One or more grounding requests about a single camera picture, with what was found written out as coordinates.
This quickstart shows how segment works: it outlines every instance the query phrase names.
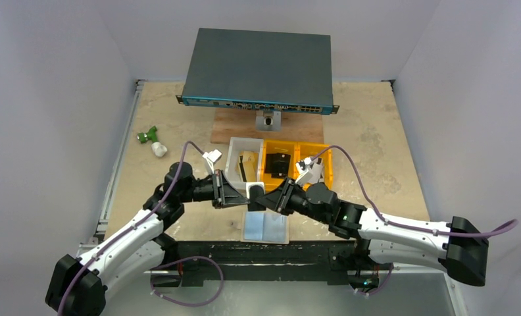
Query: green valve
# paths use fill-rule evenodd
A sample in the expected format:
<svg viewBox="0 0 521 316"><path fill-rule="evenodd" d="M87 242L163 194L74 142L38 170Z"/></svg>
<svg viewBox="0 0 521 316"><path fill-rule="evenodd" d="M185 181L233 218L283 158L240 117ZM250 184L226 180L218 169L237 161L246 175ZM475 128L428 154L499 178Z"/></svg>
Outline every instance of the green valve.
<svg viewBox="0 0 521 316"><path fill-rule="evenodd" d="M137 134L137 140L141 144L144 144L145 142L148 142L149 140L151 140L153 143L155 143L155 142L158 141L158 136L156 136L156 131L157 130L158 130L158 128L156 128L156 126L152 126L152 127L150 127L148 132L146 132L146 133L138 133Z"/></svg>

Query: plywood surface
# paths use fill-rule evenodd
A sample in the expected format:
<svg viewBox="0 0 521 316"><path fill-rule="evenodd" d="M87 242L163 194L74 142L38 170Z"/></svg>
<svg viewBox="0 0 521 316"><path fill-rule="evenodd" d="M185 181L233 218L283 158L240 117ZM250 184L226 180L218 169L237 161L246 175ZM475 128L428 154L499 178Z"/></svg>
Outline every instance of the plywood surface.
<svg viewBox="0 0 521 316"><path fill-rule="evenodd" d="M256 111L216 109L211 143L229 144L232 137L245 137L324 144L321 115L284 112L282 113L282 129L277 132L257 130L256 117Z"/></svg>
<svg viewBox="0 0 521 316"><path fill-rule="evenodd" d="M336 83L335 104L339 114L322 117L324 141L344 147L359 166L370 197L383 213L428 220L418 177L391 87L387 83ZM118 186L113 196L107 236L127 223L161 183L169 166L178 161L183 143L193 140L203 150L219 149L216 166L226 165L228 145L211 144L214 108L185 107L177 103L183 83L147 82L132 125ZM151 144L140 144L136 134L158 128L158 138L168 148L163 158L155 157ZM190 149L186 161L195 176L206 175L201 156ZM341 199L368 205L346 158L333 154L334 187ZM209 202L188 203L185 214L168 229L178 240L239 240L245 207L213 209ZM325 225L293 214L289 217L290 240L338 239Z"/></svg>

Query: gray wall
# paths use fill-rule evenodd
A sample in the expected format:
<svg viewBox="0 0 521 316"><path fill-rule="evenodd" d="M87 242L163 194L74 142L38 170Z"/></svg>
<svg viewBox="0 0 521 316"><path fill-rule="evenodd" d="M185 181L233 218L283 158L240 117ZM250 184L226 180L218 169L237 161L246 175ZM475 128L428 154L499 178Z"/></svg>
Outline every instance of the gray wall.
<svg viewBox="0 0 521 316"><path fill-rule="evenodd" d="M521 315L521 1L442 1L395 93L433 218L520 220L464 293L471 315Z"/></svg>
<svg viewBox="0 0 521 316"><path fill-rule="evenodd" d="M52 315L91 236L134 84L90 0L0 0L0 315Z"/></svg>
<svg viewBox="0 0 521 316"><path fill-rule="evenodd" d="M197 30L204 27L329 34L336 80L383 80L398 76L438 3L98 0L98 7L139 79L184 79Z"/></svg>

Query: wooden table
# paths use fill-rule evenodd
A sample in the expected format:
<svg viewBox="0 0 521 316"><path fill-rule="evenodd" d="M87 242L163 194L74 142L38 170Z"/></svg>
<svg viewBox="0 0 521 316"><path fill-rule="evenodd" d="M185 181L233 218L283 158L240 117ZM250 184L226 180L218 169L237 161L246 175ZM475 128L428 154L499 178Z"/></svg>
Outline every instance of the wooden table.
<svg viewBox="0 0 521 316"><path fill-rule="evenodd" d="M163 181L170 165L179 161L186 140L205 151L219 149L226 166L228 145L210 144L214 108L186 107L177 103L181 82L147 82L142 91L131 137L118 174L106 238L125 225ZM396 108L391 86L385 82L334 84L337 115L323 116L324 140L344 147L359 167L369 196L383 213L427 221L424 203L410 149ZM151 144L140 144L138 132L152 125L168 153L158 158ZM202 157L189 148L185 160L195 176L206 176ZM346 158L333 153L334 186L339 198L368 205ZM185 214L167 231L177 240L239 240L246 207L213 209L210 202L188 203ZM335 240L327 226L299 214L289 217L290 240Z"/></svg>

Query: yellow bin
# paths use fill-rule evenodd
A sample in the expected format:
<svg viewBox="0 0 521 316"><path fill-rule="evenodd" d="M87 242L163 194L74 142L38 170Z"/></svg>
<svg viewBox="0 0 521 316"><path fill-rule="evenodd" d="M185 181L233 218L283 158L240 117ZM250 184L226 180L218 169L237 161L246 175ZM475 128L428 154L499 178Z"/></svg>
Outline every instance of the yellow bin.
<svg viewBox="0 0 521 316"><path fill-rule="evenodd" d="M289 164L288 176L296 179L299 176L295 168L295 163L299 160L314 156L324 148L328 147L325 144L315 144L307 142L288 142L284 140L264 140L262 149L262 167L260 169L260 181L264 182L264 189L270 192L276 189L283 180L283 178L273 178L271 174L265 174L266 154L268 153L286 153L291 155L291 162ZM323 153L322 162L324 164L324 183L329 189L332 189L332 152L328 150ZM310 184L305 184L303 189L306 190Z"/></svg>

